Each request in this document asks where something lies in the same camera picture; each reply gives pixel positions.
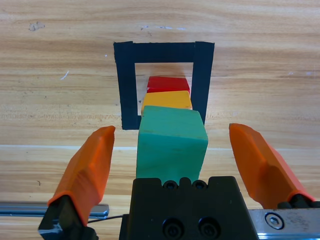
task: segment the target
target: black tape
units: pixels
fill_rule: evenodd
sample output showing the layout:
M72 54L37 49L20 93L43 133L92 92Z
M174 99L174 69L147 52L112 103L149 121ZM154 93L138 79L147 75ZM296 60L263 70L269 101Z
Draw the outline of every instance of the black tape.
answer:
M215 44L210 42L133 43L115 42L114 59L118 75L122 129L138 130L136 63L193 63L191 102L193 110L206 120Z

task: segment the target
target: green block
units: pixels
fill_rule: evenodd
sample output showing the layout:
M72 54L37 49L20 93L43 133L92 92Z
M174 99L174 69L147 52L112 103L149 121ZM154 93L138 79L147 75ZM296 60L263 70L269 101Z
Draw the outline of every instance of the green block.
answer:
M164 184L199 179L208 136L198 111L146 106L140 124L136 177L159 178Z

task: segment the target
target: wooden block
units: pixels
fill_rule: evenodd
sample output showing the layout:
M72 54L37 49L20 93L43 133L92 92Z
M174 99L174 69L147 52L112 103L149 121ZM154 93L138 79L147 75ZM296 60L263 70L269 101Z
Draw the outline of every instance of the wooden block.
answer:
M141 113L144 112L145 106L192 109L188 91L147 92L143 100Z
M137 147L136 177L164 184L182 177L199 178L208 136L198 111L146 106Z
M188 91L190 94L190 88L187 79L182 77L149 77L147 93L171 91Z

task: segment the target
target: black cable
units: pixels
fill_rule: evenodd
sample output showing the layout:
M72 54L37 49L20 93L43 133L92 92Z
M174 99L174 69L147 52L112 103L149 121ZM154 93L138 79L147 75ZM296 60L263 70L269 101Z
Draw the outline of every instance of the black cable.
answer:
M123 218L123 217L124 217L123 215L111 216L111 217L107 217L107 218L103 218L103 219L96 219L96 220L88 221L88 224L101 222L101 221L104 221L104 220L110 220L110 219L120 219L120 218Z

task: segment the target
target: red wooden block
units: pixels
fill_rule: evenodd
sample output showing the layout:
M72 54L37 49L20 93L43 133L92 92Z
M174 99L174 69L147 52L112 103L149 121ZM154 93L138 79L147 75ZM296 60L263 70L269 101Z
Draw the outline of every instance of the red wooden block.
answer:
M149 77L149 82L146 90L147 93L172 91L188 91L190 94L190 88L187 79L182 77Z

